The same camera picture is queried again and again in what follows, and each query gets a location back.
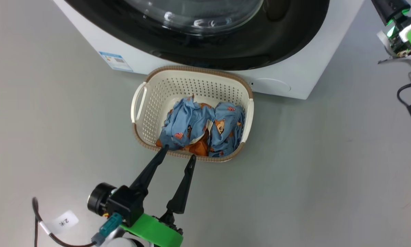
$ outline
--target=cable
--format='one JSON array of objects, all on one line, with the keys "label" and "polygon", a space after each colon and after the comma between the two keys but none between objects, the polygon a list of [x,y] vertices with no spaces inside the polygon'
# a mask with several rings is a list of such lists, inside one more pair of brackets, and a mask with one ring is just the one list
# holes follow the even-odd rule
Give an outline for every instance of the cable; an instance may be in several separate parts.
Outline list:
[{"label": "cable", "polygon": [[[35,213],[35,247],[37,247],[38,246],[38,223],[42,222],[42,217],[39,214],[38,199],[36,197],[33,197],[33,199],[32,199],[32,207],[33,207],[33,213]],[[91,247],[91,246],[94,246],[96,244],[96,242],[92,242],[90,244],[85,244],[85,245],[71,245],[71,244],[67,244],[67,243],[62,242],[53,233],[50,233],[49,236],[58,245],[61,245],[61,246],[64,246],[64,247]]]},{"label": "cable", "polygon": [[404,106],[406,106],[406,107],[408,107],[409,105],[405,102],[405,101],[403,101],[401,98],[400,98],[400,92],[401,91],[404,91],[405,89],[408,89],[408,88],[410,88],[411,87],[411,84],[408,84],[408,85],[405,85],[405,86],[402,86],[399,90],[398,90],[398,100],[400,101],[400,103],[402,103]]}]

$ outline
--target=laundry basket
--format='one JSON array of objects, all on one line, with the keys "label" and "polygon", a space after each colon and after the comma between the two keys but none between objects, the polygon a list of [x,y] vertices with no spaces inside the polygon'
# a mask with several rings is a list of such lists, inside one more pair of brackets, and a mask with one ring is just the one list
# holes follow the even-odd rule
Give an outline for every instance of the laundry basket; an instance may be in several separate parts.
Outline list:
[{"label": "laundry basket", "polygon": [[[192,95],[196,102],[213,107],[219,102],[231,102],[243,108],[245,121],[239,147],[224,157],[196,157],[198,161],[230,160],[240,153],[248,138],[254,101],[250,86],[242,78],[227,72],[185,66],[166,66],[152,71],[138,87],[132,100],[131,120],[136,139],[146,148],[160,150],[155,142],[167,113],[177,101]],[[168,154],[183,158],[191,156],[191,153],[181,150],[168,151]]]}]

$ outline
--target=white washing machine body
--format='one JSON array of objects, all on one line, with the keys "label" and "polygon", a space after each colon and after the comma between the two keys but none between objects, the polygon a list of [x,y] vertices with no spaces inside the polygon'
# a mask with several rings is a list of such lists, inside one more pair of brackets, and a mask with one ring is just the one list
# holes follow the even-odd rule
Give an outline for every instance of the white washing machine body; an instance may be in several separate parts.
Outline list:
[{"label": "white washing machine body", "polygon": [[[54,1],[113,69],[148,74],[158,67],[179,65],[117,39],[87,20],[65,0]],[[338,48],[363,1],[330,0],[323,25],[299,52],[269,66],[230,72],[241,75],[255,92],[306,99]]]}]

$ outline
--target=clothes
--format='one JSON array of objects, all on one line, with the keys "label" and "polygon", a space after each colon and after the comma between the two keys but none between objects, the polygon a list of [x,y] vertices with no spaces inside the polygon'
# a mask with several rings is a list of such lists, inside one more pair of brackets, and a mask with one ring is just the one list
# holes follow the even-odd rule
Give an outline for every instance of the clothes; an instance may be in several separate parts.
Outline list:
[{"label": "clothes", "polygon": [[214,125],[211,127],[209,156],[222,157],[234,152],[242,139],[243,108],[232,103],[219,103],[215,108]]},{"label": "clothes", "polygon": [[193,100],[193,96],[185,97],[175,103],[167,114],[157,146],[168,144],[170,150],[179,150],[196,143],[204,136],[207,122],[215,118],[215,112],[210,105],[199,104]]},{"label": "clothes", "polygon": [[219,103],[212,108],[185,97],[167,114],[156,145],[199,156],[227,156],[239,146],[244,119],[239,105]]}]

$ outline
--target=washing machine door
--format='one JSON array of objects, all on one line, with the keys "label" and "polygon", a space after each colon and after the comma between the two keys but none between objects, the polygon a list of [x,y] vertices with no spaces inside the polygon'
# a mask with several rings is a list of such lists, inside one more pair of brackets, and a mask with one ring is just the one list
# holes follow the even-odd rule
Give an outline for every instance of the washing machine door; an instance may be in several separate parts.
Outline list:
[{"label": "washing machine door", "polygon": [[92,23],[157,57],[245,70],[282,61],[308,44],[329,0],[66,0]]}]

